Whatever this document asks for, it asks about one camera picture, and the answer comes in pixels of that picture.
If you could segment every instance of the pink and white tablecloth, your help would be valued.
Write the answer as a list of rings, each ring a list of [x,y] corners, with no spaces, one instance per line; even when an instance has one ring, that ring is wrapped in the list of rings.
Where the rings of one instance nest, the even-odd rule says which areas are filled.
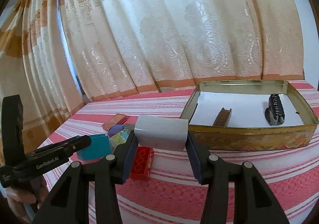
[[[291,81],[319,115],[319,92],[303,80]],[[105,133],[102,123],[123,113],[127,123],[138,115],[179,117],[193,90],[147,94],[89,103],[59,127],[43,144],[48,145],[76,135]],[[291,224],[301,224],[319,198],[319,129],[307,147],[265,152],[214,151],[227,162],[252,162],[276,195]],[[51,189],[76,155],[45,175]],[[207,187],[198,184],[184,152],[155,149],[150,178],[128,179],[117,185],[117,198],[124,224],[199,223]],[[232,223],[234,185],[229,184],[227,224]],[[94,184],[90,185],[90,223],[95,220]]]

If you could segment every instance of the patterned curtain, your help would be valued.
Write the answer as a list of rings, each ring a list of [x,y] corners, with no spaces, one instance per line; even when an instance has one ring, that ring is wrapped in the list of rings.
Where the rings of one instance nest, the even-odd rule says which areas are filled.
[[[59,0],[91,100],[201,81],[302,79],[294,0]]]
[[[20,0],[0,29],[0,109],[3,97],[20,95],[26,152],[83,106],[62,47],[56,4]]]

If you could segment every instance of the brown comb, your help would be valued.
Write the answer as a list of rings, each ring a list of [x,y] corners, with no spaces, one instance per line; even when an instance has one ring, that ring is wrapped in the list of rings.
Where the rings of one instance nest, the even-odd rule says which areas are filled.
[[[227,127],[231,114],[232,109],[225,110],[225,108],[222,108],[213,123],[213,127]]]

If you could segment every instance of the teal box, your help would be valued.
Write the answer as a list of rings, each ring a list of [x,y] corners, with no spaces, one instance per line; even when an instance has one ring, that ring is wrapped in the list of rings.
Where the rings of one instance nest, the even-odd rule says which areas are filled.
[[[105,134],[90,135],[91,145],[77,152],[78,158],[83,161],[98,159],[112,153],[110,141]]]

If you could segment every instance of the red toy block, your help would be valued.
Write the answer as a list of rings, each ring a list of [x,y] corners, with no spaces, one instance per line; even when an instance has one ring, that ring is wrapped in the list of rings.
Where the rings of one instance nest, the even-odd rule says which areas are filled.
[[[134,158],[130,178],[146,181],[150,176],[150,169],[154,157],[154,150],[149,147],[138,147]]]

